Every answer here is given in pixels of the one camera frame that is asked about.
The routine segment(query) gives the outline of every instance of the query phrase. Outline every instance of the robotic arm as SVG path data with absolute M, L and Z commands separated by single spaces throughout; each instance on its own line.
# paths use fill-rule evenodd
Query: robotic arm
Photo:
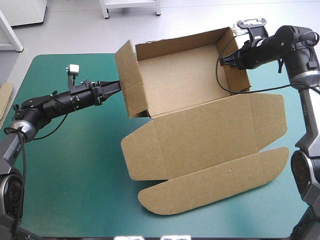
M 6 128 L 7 137 L 0 142 L 0 239 L 11 240 L 13 236 L 23 240 L 42 238 L 17 228 L 22 217 L 24 199 L 23 175 L 15 168 L 15 162 L 24 144 L 35 140 L 40 129 L 52 119 L 90 106 L 102 105 L 111 95 L 121 90 L 119 81 L 89 80 L 75 86 L 79 66 L 67 68 L 69 91 L 31 98 L 14 106 L 13 122 Z
M 306 134 L 296 143 L 300 148 L 291 158 L 291 169 L 298 191 L 309 205 L 299 224 L 293 229 L 294 240 L 320 240 L 320 67 L 314 50 L 319 34 L 306 27 L 285 25 L 268 37 L 266 21 L 239 21 L 247 29 L 250 40 L 220 64 L 233 68 L 255 69 L 278 61 L 281 72 L 285 65 L 290 84 L 300 94 Z

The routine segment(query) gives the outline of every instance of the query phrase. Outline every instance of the cardboard piece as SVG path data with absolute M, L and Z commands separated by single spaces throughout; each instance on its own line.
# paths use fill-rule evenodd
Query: cardboard piece
M 0 120 L 5 114 L 6 107 L 9 103 L 10 96 L 12 93 L 12 85 L 10 83 L 5 83 L 0 88 Z
M 284 147 L 259 152 L 287 131 L 283 97 L 231 96 L 217 83 L 219 53 L 230 28 L 136 46 L 116 54 L 130 118 L 151 117 L 122 142 L 130 177 L 168 180 L 140 191 L 151 212 L 194 209 L 275 179 L 288 161 Z M 233 40 L 225 55 L 237 50 Z M 218 67 L 221 84 L 248 91 L 247 72 Z

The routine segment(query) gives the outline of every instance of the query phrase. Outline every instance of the cabinet leg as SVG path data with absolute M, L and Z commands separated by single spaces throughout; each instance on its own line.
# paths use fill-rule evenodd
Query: cabinet leg
M 161 0 L 155 0 L 156 15 L 161 15 Z

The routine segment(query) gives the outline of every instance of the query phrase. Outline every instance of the white cabinet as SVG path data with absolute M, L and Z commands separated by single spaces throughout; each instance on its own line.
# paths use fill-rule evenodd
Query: white cabinet
M 104 18 L 109 18 L 109 9 L 153 6 L 156 14 L 161 15 L 161 0 L 100 0 Z
M 42 23 L 47 0 L 0 0 L 2 10 L 11 26 Z

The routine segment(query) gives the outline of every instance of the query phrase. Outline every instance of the box lid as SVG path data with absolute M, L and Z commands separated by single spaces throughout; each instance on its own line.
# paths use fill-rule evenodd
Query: box lid
M 130 177 L 170 180 L 256 154 L 287 131 L 277 94 L 239 94 L 168 113 L 122 142 Z

